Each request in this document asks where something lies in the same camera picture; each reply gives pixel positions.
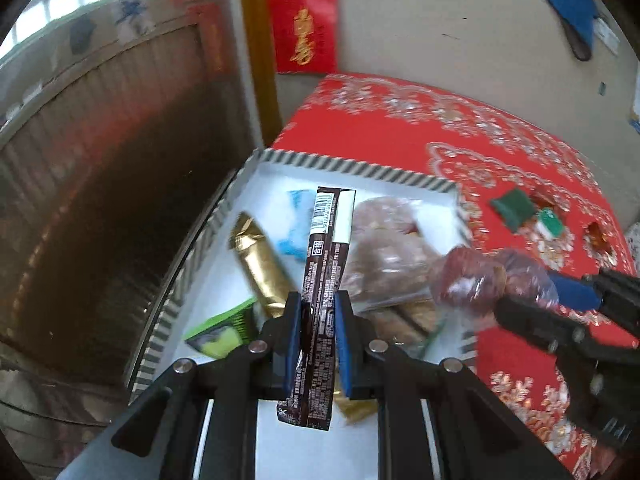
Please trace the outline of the green black snack packet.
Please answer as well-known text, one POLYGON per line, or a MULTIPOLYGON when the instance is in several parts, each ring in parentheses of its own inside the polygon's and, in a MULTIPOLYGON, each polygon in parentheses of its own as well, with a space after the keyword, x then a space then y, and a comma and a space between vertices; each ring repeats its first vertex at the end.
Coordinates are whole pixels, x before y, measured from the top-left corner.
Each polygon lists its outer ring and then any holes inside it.
POLYGON ((217 314, 189 330, 183 341, 193 350, 214 360, 224 359, 235 348, 251 342, 258 334, 255 298, 217 314))

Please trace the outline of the small red pyramid candy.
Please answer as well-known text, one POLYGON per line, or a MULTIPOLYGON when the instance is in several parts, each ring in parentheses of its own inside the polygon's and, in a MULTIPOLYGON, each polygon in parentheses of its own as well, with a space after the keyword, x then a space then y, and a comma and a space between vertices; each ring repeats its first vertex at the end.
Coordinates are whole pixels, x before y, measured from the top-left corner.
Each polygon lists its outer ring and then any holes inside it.
POLYGON ((597 221, 590 222, 585 227, 585 239, 587 246, 596 255, 601 257, 613 255, 613 247, 597 221))

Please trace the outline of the dark brown chocolate bar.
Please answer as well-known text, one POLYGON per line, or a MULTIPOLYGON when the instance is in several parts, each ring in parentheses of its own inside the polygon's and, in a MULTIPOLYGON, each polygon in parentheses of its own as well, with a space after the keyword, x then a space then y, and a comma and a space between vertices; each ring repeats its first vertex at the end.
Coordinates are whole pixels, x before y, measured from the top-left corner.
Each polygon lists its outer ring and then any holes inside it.
POLYGON ((326 431, 330 428, 335 379, 334 296, 340 289, 352 238, 356 192, 318 188, 314 199, 300 306, 299 354, 290 396, 278 419, 326 431))

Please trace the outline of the gold foil snack bar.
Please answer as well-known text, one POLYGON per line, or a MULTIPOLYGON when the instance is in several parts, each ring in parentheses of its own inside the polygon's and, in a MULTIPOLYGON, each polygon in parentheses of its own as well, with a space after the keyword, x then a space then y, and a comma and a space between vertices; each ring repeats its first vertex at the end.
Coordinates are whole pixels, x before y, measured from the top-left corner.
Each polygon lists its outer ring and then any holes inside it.
POLYGON ((245 212, 235 223, 230 247, 239 256, 241 266, 267 314, 270 318, 281 316, 288 294, 294 292, 294 285, 258 223, 245 212))

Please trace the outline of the green lidded jelly cup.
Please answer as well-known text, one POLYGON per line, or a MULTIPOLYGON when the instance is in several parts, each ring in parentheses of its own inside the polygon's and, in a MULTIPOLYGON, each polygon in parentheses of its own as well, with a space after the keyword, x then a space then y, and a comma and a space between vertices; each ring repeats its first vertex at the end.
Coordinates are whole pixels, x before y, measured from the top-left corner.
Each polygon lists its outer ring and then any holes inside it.
POLYGON ((555 240, 559 238, 565 226, 562 220, 551 208, 539 209, 536 214, 536 230, 545 240, 555 240))

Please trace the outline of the clear bag of cookies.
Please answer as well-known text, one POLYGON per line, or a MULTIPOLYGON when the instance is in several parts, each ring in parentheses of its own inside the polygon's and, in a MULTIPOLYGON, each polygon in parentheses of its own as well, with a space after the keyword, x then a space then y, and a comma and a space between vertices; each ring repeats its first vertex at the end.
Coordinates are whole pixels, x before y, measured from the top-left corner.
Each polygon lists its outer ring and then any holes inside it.
POLYGON ((420 232, 415 203, 382 196, 356 206, 341 289, 378 338, 417 359, 445 323, 427 286, 438 258, 420 232))

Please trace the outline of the dark green snack packet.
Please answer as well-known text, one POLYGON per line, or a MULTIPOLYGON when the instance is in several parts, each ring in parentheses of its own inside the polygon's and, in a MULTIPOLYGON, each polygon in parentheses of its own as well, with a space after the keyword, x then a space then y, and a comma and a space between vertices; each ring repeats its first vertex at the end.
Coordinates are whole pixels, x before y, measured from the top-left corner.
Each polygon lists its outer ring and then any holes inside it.
POLYGON ((537 212, 536 205, 521 188, 512 188, 506 194, 493 198, 489 201, 489 205, 512 233, 533 218, 537 212))

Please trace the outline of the red foil snack packet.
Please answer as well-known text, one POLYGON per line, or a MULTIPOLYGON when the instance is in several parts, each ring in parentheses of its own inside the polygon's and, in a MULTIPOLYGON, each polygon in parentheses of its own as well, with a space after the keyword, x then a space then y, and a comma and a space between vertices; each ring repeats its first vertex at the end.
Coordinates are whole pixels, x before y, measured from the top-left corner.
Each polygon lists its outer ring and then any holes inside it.
POLYGON ((554 200, 552 194, 543 186, 537 186, 529 193, 529 199, 540 210, 558 208, 558 204, 554 200))

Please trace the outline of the floral fabric chair cushion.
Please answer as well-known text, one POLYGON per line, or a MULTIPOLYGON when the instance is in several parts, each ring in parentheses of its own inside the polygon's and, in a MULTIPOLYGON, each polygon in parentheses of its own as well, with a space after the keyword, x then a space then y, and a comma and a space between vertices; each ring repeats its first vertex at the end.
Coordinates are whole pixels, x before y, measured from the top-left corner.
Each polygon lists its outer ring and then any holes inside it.
POLYGON ((634 272, 640 274, 640 222, 634 222, 625 232, 625 238, 632 261, 634 262, 634 272))

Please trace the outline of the red floral tablecloth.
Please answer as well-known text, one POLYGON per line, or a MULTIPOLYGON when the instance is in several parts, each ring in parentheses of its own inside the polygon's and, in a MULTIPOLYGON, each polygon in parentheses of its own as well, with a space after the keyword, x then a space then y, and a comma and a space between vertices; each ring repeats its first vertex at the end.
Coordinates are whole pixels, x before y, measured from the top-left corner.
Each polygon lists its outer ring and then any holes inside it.
MULTIPOLYGON (((624 234, 582 155, 562 140, 489 105, 433 87, 368 75, 323 78, 277 137, 276 147, 366 160, 459 183, 474 246, 512 247, 573 276, 604 266, 634 272, 624 234), (548 190, 565 226, 545 240, 531 224, 510 232, 489 201, 512 188, 548 190), (587 246, 597 221, 611 257, 587 246)), ((500 328, 477 336, 480 379, 578 479, 592 479, 610 454, 566 418, 568 390, 551 356, 500 328)))

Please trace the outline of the metal roller shutter door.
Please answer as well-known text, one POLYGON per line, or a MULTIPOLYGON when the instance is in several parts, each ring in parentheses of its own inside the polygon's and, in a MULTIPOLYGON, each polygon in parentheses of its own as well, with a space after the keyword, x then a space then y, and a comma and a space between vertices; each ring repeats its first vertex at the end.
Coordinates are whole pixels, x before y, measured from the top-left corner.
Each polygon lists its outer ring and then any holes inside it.
POLYGON ((1 79, 36 94, 1 141, 1 431, 52 476, 126 404, 164 277, 250 136, 211 10, 128 44, 79 20, 1 79))

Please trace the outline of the blue flower sticker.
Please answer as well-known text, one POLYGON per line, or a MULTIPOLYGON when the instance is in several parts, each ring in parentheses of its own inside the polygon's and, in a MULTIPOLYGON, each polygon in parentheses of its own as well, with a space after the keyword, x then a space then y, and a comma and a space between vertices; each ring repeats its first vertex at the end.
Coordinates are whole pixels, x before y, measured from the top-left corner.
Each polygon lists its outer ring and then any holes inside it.
POLYGON ((145 0, 119 0, 112 5, 112 13, 120 44, 130 44, 155 29, 145 0))

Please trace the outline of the white wall socket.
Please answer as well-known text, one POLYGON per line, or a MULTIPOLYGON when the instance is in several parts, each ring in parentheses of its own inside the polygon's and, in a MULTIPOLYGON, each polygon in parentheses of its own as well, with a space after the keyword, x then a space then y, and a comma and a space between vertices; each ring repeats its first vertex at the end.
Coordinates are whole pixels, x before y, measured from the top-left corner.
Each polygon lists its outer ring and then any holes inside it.
POLYGON ((608 23, 598 16, 593 21, 593 31, 596 37, 608 48, 614 55, 618 55, 618 49, 620 48, 620 38, 616 35, 614 30, 608 26, 608 23))

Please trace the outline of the red wall poster gold print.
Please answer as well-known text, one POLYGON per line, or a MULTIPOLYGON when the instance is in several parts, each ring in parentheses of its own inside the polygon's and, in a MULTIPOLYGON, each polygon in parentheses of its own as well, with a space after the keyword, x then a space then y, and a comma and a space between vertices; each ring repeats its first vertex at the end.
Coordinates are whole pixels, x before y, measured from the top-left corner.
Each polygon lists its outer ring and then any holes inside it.
POLYGON ((337 71, 337 0, 267 0, 278 74, 337 71))

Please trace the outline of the brown wooden door frame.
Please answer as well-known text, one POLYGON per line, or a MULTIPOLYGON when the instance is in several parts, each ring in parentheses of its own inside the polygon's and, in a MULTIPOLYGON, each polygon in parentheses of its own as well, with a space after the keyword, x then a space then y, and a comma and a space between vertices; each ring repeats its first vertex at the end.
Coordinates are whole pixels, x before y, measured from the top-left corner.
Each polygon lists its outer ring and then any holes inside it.
POLYGON ((241 0, 250 76, 262 142, 271 146, 283 128, 267 0, 241 0))

